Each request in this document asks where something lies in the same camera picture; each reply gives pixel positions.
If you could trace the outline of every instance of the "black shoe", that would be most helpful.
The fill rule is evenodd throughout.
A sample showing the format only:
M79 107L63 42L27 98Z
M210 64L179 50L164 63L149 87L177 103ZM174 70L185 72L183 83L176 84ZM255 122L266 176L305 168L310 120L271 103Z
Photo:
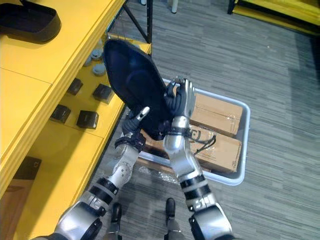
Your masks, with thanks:
M170 197L166 200L166 203L165 203L166 222L168 222L169 219L174 219L175 213L176 213L176 202L172 197Z

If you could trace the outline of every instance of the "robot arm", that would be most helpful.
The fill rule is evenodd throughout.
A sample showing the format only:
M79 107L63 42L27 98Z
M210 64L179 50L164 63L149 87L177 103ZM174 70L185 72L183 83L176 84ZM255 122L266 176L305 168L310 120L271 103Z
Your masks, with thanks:
M106 214L109 204L132 175L146 139L140 133L140 121L149 113L145 107L135 118L125 120L124 133L115 142L118 162L111 176L101 177L85 191L79 200L67 209L58 221L54 233L34 240L93 240L102 227L100 220Z
M173 87L176 83L180 87L174 95ZM165 98L176 117L164 138L163 146L184 193L186 205L189 211L194 212L189 219L193 236L196 240L233 239L231 225L190 150L187 133L196 101L195 88L187 79L176 78L167 87Z

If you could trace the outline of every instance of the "white plastic tray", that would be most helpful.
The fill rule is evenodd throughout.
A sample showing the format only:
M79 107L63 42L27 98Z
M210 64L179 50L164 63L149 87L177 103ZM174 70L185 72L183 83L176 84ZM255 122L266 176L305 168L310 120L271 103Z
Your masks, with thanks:
M170 82L167 79L163 79L163 81L165 83ZM239 185L240 183L242 183L242 181L245 178L249 123L250 123L250 108L244 102L241 102L226 96L221 96L221 95L214 94L212 92L204 91L197 88L195 90L197 93L209 96L214 99L219 99L231 104L235 104L243 108L242 116L239 123L238 133L235 136L235 139L238 139L239 141L242 142L237 171L233 173L220 173L220 172L211 173L208 171L204 171L204 175L207 179L210 179L212 181L216 181L222 184L226 184L229 186ZM148 152L144 152L144 151L140 152L139 157L149 160L151 162L155 162L155 163L170 167L170 161L168 159L150 154Z

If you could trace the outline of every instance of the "black wire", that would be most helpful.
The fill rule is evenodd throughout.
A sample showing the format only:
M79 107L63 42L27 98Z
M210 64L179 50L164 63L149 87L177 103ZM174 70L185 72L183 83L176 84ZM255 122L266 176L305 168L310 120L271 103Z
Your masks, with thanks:
M189 136L189 138L197 143L200 143L200 144L203 144L203 146L199 149L196 150L196 152L194 153L194 155L200 153L201 151L207 149L207 148L210 148L212 145L214 145L217 141L217 136L216 135L213 135L212 138L208 139L208 140L198 140L198 139L195 139L195 138L192 138L191 136Z
M203 145L200 149L198 149L198 150L194 153L194 155L197 155L197 154L200 153L201 151L210 148L212 145L214 145L214 144L216 143L216 141L217 141L216 135L214 135L214 140L213 140L213 142L212 142L210 145L208 145L208 146L206 146L207 144Z

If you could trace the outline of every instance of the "yellow shelf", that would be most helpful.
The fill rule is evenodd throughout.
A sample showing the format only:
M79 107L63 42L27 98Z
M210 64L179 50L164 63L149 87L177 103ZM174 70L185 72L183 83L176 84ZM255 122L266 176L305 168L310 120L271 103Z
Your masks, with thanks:
M92 93L99 84L110 86L107 74L104 76L95 76L92 73L92 68L95 64L100 63L101 62L98 61L92 61L90 66L82 67L76 76L83 83L82 88L80 88L80 91L75 96L66 93L59 104L71 109L71 113L65 122L66 126L104 138L105 135L112 130L109 127L113 121L112 115L118 110L119 101L121 100L113 92L108 104L94 99ZM93 111L99 114L96 129L80 128L77 126L80 110Z
M41 165L24 206L14 239L50 235L61 214L86 185L103 138L48 121L28 156Z
M311 24L320 25L318 0L244 0Z
M0 0L0 4L4 2L12 1ZM1 103L9 103L12 99L30 103L28 110L21 110L24 105L21 103L18 106L12 105L14 108L7 108L6 111L9 112L1 115L1 129L8 127L4 123L9 123L12 116L16 116L17 120L10 122L12 131L4 133L5 136L1 135L5 138L5 144L1 144L0 197L124 2L125 0L37 0L37 4L56 9L60 17L61 30L53 40L46 44L35 44L0 36L1 84L12 84L10 88L13 90L4 95L1 90ZM21 86L20 82L24 82L26 77L43 84L35 83L32 91L27 87L14 90L13 82Z
M310 28L310 26L306 26L291 20L288 20L286 18L283 17L279 17L279 16L275 16L272 14L268 14L265 12L261 12L258 10L254 10L251 8L247 8L247 7L243 7L243 6L239 6L236 5L233 9L233 12L235 14L239 14L239 15L243 15L243 16L247 16L247 17L251 17L251 18L255 18L255 19L259 19L268 23L272 23L272 24L276 24L276 25L280 25L282 27L286 27L289 29L293 29L296 31L300 31L306 34L311 34L311 35L320 35L320 30L317 28Z
M124 107L117 95L109 104L95 100L92 93L99 83L108 85L107 75L94 76L92 62L82 67L77 78L83 86L76 95L66 93L59 104L71 109L65 122L47 121L28 156L41 159L14 240L32 239L51 234L61 214L73 204L86 187L112 129ZM76 126L79 111L99 114L96 129Z

